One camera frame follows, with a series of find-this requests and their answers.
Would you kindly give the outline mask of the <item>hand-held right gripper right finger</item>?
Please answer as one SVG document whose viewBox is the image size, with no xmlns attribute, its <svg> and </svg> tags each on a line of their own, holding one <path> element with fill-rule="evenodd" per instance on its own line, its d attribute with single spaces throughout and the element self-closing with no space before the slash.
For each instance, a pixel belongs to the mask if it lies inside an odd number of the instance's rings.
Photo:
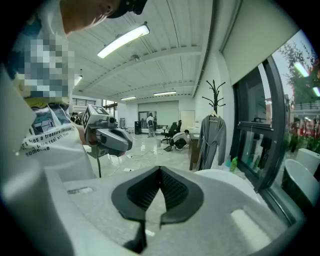
<svg viewBox="0 0 320 256">
<path fill-rule="evenodd" d="M 197 213 L 204 202 L 204 192 L 198 184 L 165 166 L 159 168 L 159 178 L 165 202 L 161 226 L 184 223 Z"/>
</svg>

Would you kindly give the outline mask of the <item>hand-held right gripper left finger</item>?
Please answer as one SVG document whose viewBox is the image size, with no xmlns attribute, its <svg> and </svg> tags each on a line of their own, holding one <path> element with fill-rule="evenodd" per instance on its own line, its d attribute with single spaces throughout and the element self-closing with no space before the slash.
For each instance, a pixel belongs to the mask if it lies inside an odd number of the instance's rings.
<svg viewBox="0 0 320 256">
<path fill-rule="evenodd" d="M 134 239 L 123 245 L 135 253 L 141 253 L 147 247 L 146 212 L 160 189 L 159 169 L 159 166 L 147 169 L 116 186 L 111 194 L 111 201 L 120 215 L 138 223 Z"/>
</svg>

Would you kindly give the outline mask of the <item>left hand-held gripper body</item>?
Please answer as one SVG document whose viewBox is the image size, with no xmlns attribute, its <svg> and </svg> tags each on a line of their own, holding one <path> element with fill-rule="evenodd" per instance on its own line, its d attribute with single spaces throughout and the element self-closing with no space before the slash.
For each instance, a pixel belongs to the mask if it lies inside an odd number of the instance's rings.
<svg viewBox="0 0 320 256">
<path fill-rule="evenodd" d="M 84 140 L 91 147 L 89 153 L 94 158 L 107 154 L 120 157 L 131 150 L 131 135 L 118 127 L 116 118 L 102 106 L 89 104 L 82 117 Z"/>
</svg>

